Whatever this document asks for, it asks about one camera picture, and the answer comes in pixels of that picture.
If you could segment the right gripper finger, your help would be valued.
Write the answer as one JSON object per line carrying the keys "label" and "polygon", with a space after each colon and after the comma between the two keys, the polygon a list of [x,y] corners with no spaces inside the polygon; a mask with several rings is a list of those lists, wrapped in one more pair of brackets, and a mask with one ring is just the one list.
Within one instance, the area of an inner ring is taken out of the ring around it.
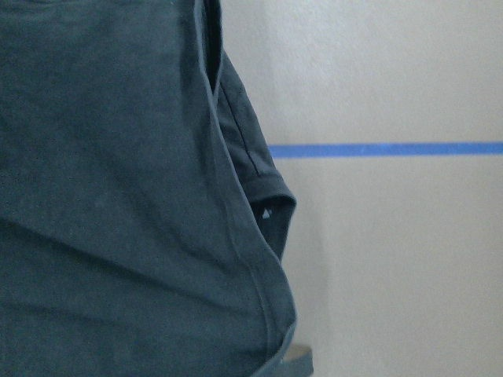
{"label": "right gripper finger", "polygon": [[279,365],[279,376],[309,377],[313,373],[312,348],[303,344],[291,344]]}

